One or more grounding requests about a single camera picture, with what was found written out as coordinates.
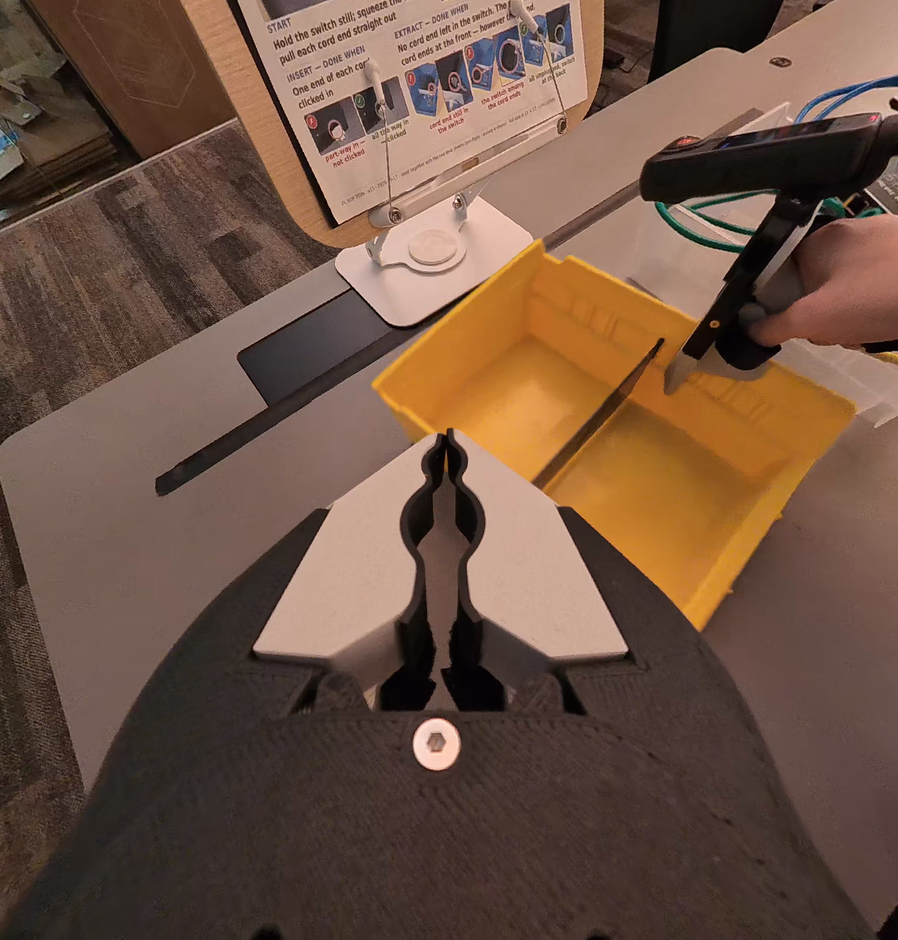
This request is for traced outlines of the person's right hand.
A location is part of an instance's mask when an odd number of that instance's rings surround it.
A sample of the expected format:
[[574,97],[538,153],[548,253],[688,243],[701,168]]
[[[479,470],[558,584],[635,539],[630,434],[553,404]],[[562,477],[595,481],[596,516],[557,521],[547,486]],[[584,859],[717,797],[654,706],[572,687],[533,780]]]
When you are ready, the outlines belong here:
[[748,327],[764,347],[789,339],[858,348],[898,340],[898,216],[838,220],[794,252],[803,295]]

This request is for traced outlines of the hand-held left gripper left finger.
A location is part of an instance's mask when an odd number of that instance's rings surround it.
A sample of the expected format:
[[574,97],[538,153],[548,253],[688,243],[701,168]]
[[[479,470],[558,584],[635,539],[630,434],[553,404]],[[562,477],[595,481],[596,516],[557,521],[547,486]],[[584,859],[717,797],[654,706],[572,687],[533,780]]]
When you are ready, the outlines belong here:
[[386,711],[436,684],[420,542],[434,523],[446,437],[432,434],[340,496],[255,641],[258,658],[346,673]]

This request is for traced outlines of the wooden instruction board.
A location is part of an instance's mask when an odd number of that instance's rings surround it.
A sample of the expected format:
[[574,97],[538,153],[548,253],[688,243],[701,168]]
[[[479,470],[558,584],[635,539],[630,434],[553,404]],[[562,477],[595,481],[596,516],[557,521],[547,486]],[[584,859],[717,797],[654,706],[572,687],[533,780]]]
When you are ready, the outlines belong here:
[[401,198],[397,212],[393,211],[392,203],[388,203],[387,225],[377,213],[368,212],[333,228],[320,211],[316,194],[305,176],[303,163],[279,120],[264,80],[227,3],[183,2],[183,6],[284,208],[305,233],[335,248],[355,247],[369,241],[398,223],[407,221],[476,183],[484,182],[492,174],[577,128],[593,102],[602,62],[605,4],[581,2],[588,93],[584,103],[569,112],[567,129],[563,134],[538,140],[519,154],[510,148],[492,160],[475,161],[473,168],[453,177],[446,185],[426,188],[422,194]]

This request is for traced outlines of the printed instruction sheet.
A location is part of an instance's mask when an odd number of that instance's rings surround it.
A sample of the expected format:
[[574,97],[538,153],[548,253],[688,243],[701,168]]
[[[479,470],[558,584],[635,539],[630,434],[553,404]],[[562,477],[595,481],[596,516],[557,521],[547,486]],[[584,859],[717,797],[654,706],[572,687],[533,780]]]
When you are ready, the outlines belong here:
[[333,228],[563,134],[581,2],[228,2]]

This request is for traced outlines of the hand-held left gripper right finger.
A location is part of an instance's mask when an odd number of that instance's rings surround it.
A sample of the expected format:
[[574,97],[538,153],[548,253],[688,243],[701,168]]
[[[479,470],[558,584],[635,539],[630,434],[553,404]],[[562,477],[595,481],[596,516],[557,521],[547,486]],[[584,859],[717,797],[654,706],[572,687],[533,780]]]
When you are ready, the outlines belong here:
[[460,711],[502,711],[539,675],[629,653],[560,507],[464,432],[446,433],[455,525],[468,546],[457,574],[450,664]]

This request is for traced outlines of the yellow plastic bin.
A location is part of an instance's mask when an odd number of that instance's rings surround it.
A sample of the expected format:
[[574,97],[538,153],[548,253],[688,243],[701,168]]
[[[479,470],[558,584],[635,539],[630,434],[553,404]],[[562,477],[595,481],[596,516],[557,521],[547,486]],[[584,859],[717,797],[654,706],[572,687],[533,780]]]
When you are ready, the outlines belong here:
[[409,440],[455,429],[532,481],[663,340],[626,401],[547,494],[701,630],[854,404],[773,365],[740,382],[664,372],[694,321],[539,241],[372,383]]

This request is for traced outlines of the clear plastic bin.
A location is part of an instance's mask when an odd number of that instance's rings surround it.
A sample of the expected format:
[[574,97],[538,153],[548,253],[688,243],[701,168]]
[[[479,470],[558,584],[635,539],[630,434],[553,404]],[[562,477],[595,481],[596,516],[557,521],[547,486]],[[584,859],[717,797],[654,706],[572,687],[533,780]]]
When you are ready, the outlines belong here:
[[[779,126],[758,128],[755,125],[751,125],[748,131],[744,131],[740,134],[773,127]],[[898,159],[893,158],[889,165],[891,162],[898,163]],[[825,208],[826,200],[822,203],[821,210],[830,216]],[[736,256],[737,251],[742,247],[736,247]],[[839,393],[843,397],[853,401],[857,413],[871,420],[875,426],[881,425],[891,420],[893,417],[898,416],[898,340],[867,344],[861,352],[815,352],[812,347],[793,346],[790,347],[787,352],[780,350],[780,352],[773,356],[768,362],[768,368],[772,364],[772,361],[776,361],[781,365],[793,369],[805,377],[827,387],[831,391]],[[763,377],[765,373],[766,371],[710,372],[695,373],[693,375],[716,375],[722,378],[750,382]]]

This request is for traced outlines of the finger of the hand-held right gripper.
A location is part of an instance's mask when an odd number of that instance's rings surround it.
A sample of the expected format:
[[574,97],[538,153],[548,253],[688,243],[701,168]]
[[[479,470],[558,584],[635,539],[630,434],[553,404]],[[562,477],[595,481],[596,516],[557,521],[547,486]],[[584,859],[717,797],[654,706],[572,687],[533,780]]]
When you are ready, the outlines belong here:
[[684,351],[678,352],[664,372],[663,392],[667,396],[673,395],[691,375],[709,373],[713,354],[714,351],[706,351],[701,357],[694,357]]

